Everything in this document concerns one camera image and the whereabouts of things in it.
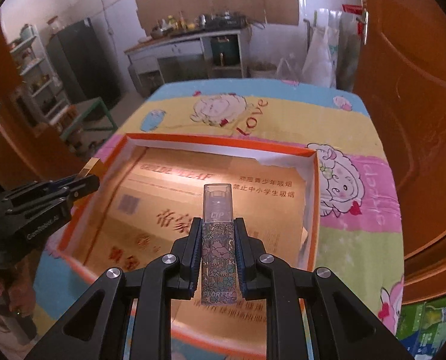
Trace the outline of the person's left hand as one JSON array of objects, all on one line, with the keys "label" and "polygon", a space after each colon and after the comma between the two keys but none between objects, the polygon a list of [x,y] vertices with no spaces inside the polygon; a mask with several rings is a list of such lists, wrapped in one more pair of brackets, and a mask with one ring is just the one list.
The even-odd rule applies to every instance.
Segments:
[{"label": "person's left hand", "polygon": [[22,317],[30,316],[36,305],[36,294],[32,287],[30,265],[27,258],[15,265],[10,284],[0,277],[0,297],[7,294],[9,297],[9,311],[19,312]]}]

